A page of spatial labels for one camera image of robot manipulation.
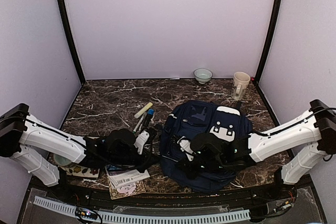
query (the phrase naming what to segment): white backdrop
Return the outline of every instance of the white backdrop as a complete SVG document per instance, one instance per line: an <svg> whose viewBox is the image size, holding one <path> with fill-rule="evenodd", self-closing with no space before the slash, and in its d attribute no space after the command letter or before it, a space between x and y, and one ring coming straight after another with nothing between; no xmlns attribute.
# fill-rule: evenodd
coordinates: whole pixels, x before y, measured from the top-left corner
<svg viewBox="0 0 336 224"><path fill-rule="evenodd" d="M335 0L282 0L277 28L260 82L280 123L320 99L336 106ZM336 158L311 173L328 223L336 223Z"/></svg>
<svg viewBox="0 0 336 224"><path fill-rule="evenodd" d="M23 102L60 127L80 82L57 0L0 0L0 17L0 115ZM0 220L16 223L30 177L0 157Z"/></svg>
<svg viewBox="0 0 336 224"><path fill-rule="evenodd" d="M87 79L254 75L274 0L66 0Z"/></svg>

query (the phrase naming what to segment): marble tabletop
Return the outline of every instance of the marble tabletop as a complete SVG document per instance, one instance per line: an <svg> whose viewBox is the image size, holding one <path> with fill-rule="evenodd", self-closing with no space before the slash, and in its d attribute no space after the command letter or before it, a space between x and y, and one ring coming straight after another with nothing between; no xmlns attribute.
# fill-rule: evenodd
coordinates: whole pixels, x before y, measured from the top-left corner
<svg viewBox="0 0 336 224"><path fill-rule="evenodd" d="M237 102L230 97L233 81L213 79L202 85L193 79L165 80L99 80L87 81L76 98L62 130L81 136L106 136L112 130L132 130L138 119L134 117L143 106L152 102L154 122L164 124L170 112L188 100L202 100L235 107ZM255 87L250 84L244 96L241 110L253 122L255 130L264 131L274 127ZM154 140L154 151L159 149L159 139ZM273 182L274 172L289 162L287 152L269 157L256 166L241 171L236 179L223 190L246 188ZM192 193L162 174L159 164L149 169L150 178L144 180L150 194ZM69 183L95 189L108 190L105 172L98 179L69 176Z"/></svg>

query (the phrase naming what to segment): backpack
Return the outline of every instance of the backpack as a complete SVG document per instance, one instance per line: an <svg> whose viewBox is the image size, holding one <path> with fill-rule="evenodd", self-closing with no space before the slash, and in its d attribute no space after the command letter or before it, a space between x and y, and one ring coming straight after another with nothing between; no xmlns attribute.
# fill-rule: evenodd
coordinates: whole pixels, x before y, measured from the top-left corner
<svg viewBox="0 0 336 224"><path fill-rule="evenodd" d="M194 191L214 193L235 179L237 173L201 172L195 179L189 179L176 163L186 158L186 153L173 137L193 139L200 133L211 132L220 139L232 140L252 132L252 123L239 110L202 101L188 101L177 106L168 116L160 140L161 168L163 174L181 186Z"/></svg>

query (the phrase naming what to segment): yellow marker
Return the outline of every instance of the yellow marker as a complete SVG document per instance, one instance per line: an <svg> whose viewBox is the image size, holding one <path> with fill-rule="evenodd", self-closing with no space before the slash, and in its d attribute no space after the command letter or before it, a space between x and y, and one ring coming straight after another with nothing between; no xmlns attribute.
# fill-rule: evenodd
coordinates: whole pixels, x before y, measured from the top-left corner
<svg viewBox="0 0 336 224"><path fill-rule="evenodd" d="M135 118L141 117L143 113L145 113L151 106L153 106L153 103L149 102L145 107L143 107L137 114L134 115Z"/></svg>

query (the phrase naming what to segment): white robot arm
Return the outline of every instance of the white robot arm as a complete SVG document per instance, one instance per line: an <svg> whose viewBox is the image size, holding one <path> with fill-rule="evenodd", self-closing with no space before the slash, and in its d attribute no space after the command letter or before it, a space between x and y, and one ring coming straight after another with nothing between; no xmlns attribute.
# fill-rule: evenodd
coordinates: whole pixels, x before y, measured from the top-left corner
<svg viewBox="0 0 336 224"><path fill-rule="evenodd" d="M336 154L336 115L332 111L335 108L329 108L319 100L310 104L311 109L299 117L262 133L255 132L234 140L227 137L222 139L213 133L207 133L207 136L202 133L202 136L191 140L189 145L184 143L181 146L187 155L193 155L192 161L189 156L183 160L186 172L190 170L194 174L195 170L215 172L221 169L239 171L276 153L305 144L290 163L277 171L280 176L275 176L275 180L279 180L276 181L278 185L294 185L324 157Z"/></svg>
<svg viewBox="0 0 336 224"><path fill-rule="evenodd" d="M0 156L18 162L46 186L60 183L60 170L31 146L91 168L103 168L112 163L114 166L125 164L128 168L133 165L132 168L142 171L156 162L154 155L142 151L143 145L156 136L153 128L142 132L141 141L137 141L134 134L126 129L113 131L106 138L93 140L53 128L29 114L28 108L25 104L19 104L0 117ZM120 146L123 150L126 147L131 157L125 157L124 153L119 154Z"/></svg>
<svg viewBox="0 0 336 224"><path fill-rule="evenodd" d="M279 170L281 183L294 185L325 156L336 154L336 116L331 109L333 108L315 100L311 102L310 110L286 124L262 133L252 133L243 140L232 140L225 148L226 160L220 168L242 170L276 153L306 144L290 163ZM113 131L109 138L95 141L88 137L67 134L44 124L28 113L27 105L19 104L0 117L0 156L10 157L23 165L29 173L36 175L45 185L54 186L59 183L59 170L30 146L58 154L87 167L104 167L110 163L145 163L147 168L153 161L149 162L148 156L151 155L142 154L141 150L149 138L153 140L156 131L152 128L146 131L139 135L138 141L134 134L125 129ZM197 151L192 150L186 141L183 143L182 149L186 150L189 155L187 160L190 162L197 157ZM126 158L125 154L117 156L118 144L130 147L130 158Z"/></svg>

